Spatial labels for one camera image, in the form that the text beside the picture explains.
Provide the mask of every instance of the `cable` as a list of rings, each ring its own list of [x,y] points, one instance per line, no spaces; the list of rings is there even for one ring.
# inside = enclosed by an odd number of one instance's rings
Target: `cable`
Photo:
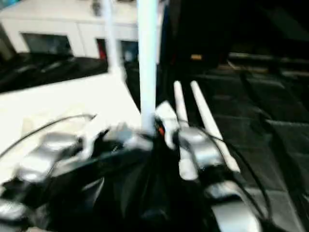
[[[15,146],[17,146],[19,143],[21,143],[23,140],[27,139],[28,137],[42,131],[43,129],[50,127],[54,124],[57,124],[59,122],[63,122],[72,118],[78,118],[78,117],[86,117],[89,118],[90,120],[92,120],[95,116],[94,115],[89,115],[89,114],[83,114],[83,115],[74,115],[74,116],[68,116],[68,117],[63,117],[60,119],[57,119],[55,121],[49,122],[47,124],[45,124],[44,126],[39,127],[36,130],[33,130],[27,134],[25,134],[23,137],[21,137],[20,139],[18,139],[17,141],[15,141],[14,143],[12,143],[7,149],[5,149],[1,154],[0,154],[0,159],[6,154],[8,153],[10,150],[12,150]]]
[[[256,182],[256,184],[258,185],[259,189],[262,192],[263,198],[265,200],[265,204],[266,204],[266,208],[267,208],[267,214],[268,216],[265,217],[268,220],[272,221],[272,207],[271,207],[271,203],[270,203],[270,199],[269,196],[266,193],[265,187],[263,186],[263,184],[261,183],[260,179],[258,178],[258,176],[255,174],[254,170],[252,169],[251,165],[248,163],[248,161],[245,159],[245,157],[238,151],[238,149],[232,145],[231,143],[228,143],[226,141],[224,141],[223,139],[217,138],[209,133],[207,133],[205,131],[205,133],[210,136],[213,137],[215,140],[219,140],[223,143],[225,143],[229,148],[231,148],[232,150],[234,150],[234,152],[236,153],[236,155],[241,159],[241,161],[246,165],[246,167],[248,168],[249,172],[251,173],[251,176],[253,177],[254,181]]]
[[[164,120],[173,120],[173,121],[182,121],[181,119],[164,119]],[[202,132],[204,132],[208,137],[214,139],[214,140],[218,140],[221,141],[223,143],[226,144],[226,146],[228,146],[229,148],[231,148],[234,153],[241,159],[241,161],[245,164],[245,166],[248,168],[251,176],[253,177],[254,181],[256,182],[256,184],[258,185],[259,189],[262,192],[265,204],[266,204],[266,208],[267,208],[267,217],[263,214],[261,208],[258,206],[256,200],[250,195],[250,193],[244,188],[244,186],[237,181],[237,185],[239,186],[239,188],[244,192],[244,194],[246,195],[246,197],[251,201],[251,203],[253,204],[253,206],[255,207],[255,209],[257,210],[258,214],[260,215],[260,217],[264,218],[264,219],[268,219],[269,221],[272,221],[272,207],[271,207],[271,203],[270,203],[270,199],[269,196],[266,193],[265,187],[263,186],[263,184],[261,183],[260,179],[258,178],[258,176],[255,174],[254,170],[252,169],[251,165],[248,163],[248,161],[245,159],[245,157],[238,151],[238,149],[232,145],[229,142],[224,141],[223,139],[220,139],[216,136],[213,136],[212,134],[208,133],[207,131],[205,131],[204,128],[195,125],[194,123],[190,123],[188,121],[186,121],[186,123],[188,123],[190,126],[192,127],[196,127],[198,129],[200,129]]]

